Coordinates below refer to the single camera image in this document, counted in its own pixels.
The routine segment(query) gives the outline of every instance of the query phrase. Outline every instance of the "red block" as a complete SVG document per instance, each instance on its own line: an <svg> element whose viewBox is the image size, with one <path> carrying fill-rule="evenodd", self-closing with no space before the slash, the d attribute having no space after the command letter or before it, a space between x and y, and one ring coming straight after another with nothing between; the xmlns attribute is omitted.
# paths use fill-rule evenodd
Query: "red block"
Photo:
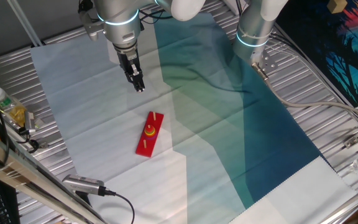
<svg viewBox="0 0 358 224"><path fill-rule="evenodd" d="M164 114L149 112L146 123L142 130L139 143L136 148L136 154L146 157L152 157L155 142L160 132Z"/></svg>

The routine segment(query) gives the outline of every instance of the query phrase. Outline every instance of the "metal frame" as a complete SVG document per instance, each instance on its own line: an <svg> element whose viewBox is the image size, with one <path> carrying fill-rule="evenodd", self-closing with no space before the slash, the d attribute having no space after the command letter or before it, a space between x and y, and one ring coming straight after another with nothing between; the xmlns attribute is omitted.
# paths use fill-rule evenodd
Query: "metal frame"
<svg viewBox="0 0 358 224"><path fill-rule="evenodd" d="M64 187L26 150L16 143L15 145L16 152L9 150L7 165L0 169L0 181L33 197L77 223L105 223L100 215ZM5 148L0 141L0 162L3 161Z"/></svg>
<svg viewBox="0 0 358 224"><path fill-rule="evenodd" d="M157 6L149 6L146 7L146 9L159 8ZM210 12L213 15L215 21L225 30L229 39L233 40L235 38L239 18L235 16L222 1L207 0L202 11ZM80 28L66 34L59 35L50 40L46 40L45 42L47 44L59 43L84 34L86 34L86 31L84 28ZM295 58L289 55L281 54L281 52L286 52L288 47L280 42L269 40L267 45L269 46L267 49L267 52L270 54L269 58L272 58L277 64L274 71L267 71L267 75L269 76L269 79L272 81L275 88L278 90L279 95L284 99L290 101L320 99L348 103L335 89L335 87L330 84L329 80L327 80L313 64L309 64L310 68L300 68L297 66L296 72L292 74L292 76L289 76L285 69L299 64L299 62L303 59L300 57ZM297 82L308 81L310 79L309 72L311 72L316 77L316 80L312 81L312 85L309 83L302 85L301 88L298 88L300 87L298 86L297 90L289 88L291 86L288 85L288 82L294 83L294 80ZM53 114L50 111L45 94L39 84L34 66L32 65L29 47L0 57L0 83L3 83L4 86L9 88L7 92L10 95L14 95L21 101L25 101L25 106L36 104L37 107L34 111L36 118L46 119L46 125L41 130L37 131L34 138L38 140L46 138L51 149L40 150L40 152L34 154L34 157L38 160L45 158L48 159L49 155L54 155L54 151L66 151L67 149L65 148L63 139L58 132L58 128L53 119ZM318 95L318 93L321 91L326 91L326 94ZM352 147L347 148L345 142L352 138L355 134L358 134L357 118L345 111L339 113L338 110L335 110L335 108L317 107L303 110L288 110L294 119L299 123L304 132L311 138L311 140L316 144L327 160L331 163L332 167L335 169L338 175L342 178L347 178L347 174L349 173L349 164L351 164L351 162L358 156L358 143ZM316 124L307 124L307 122L311 119L314 119L318 122ZM335 134L333 134L334 137L330 140L324 138L324 135L332 135L332 133ZM340 153L347 154L346 156L343 156L339 155ZM338 155L339 157L343 157L345 159L339 162L335 159L335 157ZM59 162L57 164L56 161L53 162L53 164L59 165L58 172L53 171L55 175L59 176L66 174L64 170L69 169L71 170L71 173L75 172L72 163L66 162L67 160L63 160L61 157L59 157L59 159L62 161L61 163ZM57 165L49 165L48 162L41 161L41 163L43 163L49 169L56 169L54 167ZM358 179L352 181L349 185L358 191ZM44 199L42 199L42 197L40 199L36 199L40 202L43 202L43 200L46 200L46 197L44 197ZM33 200L30 200L30 202L33 205L37 205L36 202L33 202ZM332 214L330 216L331 218L329 219L329 223L338 224L344 222L344 220L355 210L357 210L357 208L358 200L354 201L352 205L348 205L346 208L338 210L335 214ZM37 220L42 220L38 222L49 222L44 221L42 218Z"/></svg>
<svg viewBox="0 0 358 224"><path fill-rule="evenodd" d="M27 35L29 36L32 44L35 47L42 46L41 40L38 38L37 34L35 33L34 29L32 28L29 20L25 16L25 14L24 14L22 8L20 7L19 3L17 2L17 0L7 0L7 2L9 3L9 5L11 6L16 17L22 24L22 26L23 26L25 32L27 33Z"/></svg>

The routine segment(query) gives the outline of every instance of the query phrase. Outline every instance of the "gray cable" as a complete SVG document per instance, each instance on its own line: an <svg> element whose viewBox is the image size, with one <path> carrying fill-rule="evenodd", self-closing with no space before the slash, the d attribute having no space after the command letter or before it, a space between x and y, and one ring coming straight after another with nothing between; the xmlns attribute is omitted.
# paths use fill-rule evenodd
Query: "gray cable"
<svg viewBox="0 0 358 224"><path fill-rule="evenodd" d="M281 96L279 96L276 91L273 89L272 84L270 84L269 80L266 79L265 80L266 85L270 88L270 91L272 91L272 93L274 93L274 95L285 105L287 106L291 106L291 107L296 107L296 108L304 108L304 107L309 107L309 106L320 106L320 105L328 105L328 106L337 106L340 108L343 108L345 110L354 112L355 114L358 115L358 110L351 107L351 106L347 106L343 103L336 103L336 102L328 102L328 101L321 101L321 102L314 102L314 103L291 103L288 102L287 100L284 100L283 98L281 98Z"/></svg>

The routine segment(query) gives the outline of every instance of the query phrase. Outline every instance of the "blue fabric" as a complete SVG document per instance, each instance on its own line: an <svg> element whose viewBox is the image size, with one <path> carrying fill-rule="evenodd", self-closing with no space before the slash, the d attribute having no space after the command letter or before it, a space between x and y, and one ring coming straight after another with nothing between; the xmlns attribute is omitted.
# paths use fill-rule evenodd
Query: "blue fabric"
<svg viewBox="0 0 358 224"><path fill-rule="evenodd" d="M158 21L155 33L164 82L197 104L176 106L177 120L214 147L245 208L320 156L258 74L235 56L210 14L186 22ZM179 104L175 96L173 103ZM189 114L200 108L215 114L217 124L227 124L213 128L194 121ZM188 160L192 156L180 147L174 150ZM195 190L189 178L188 190Z"/></svg>

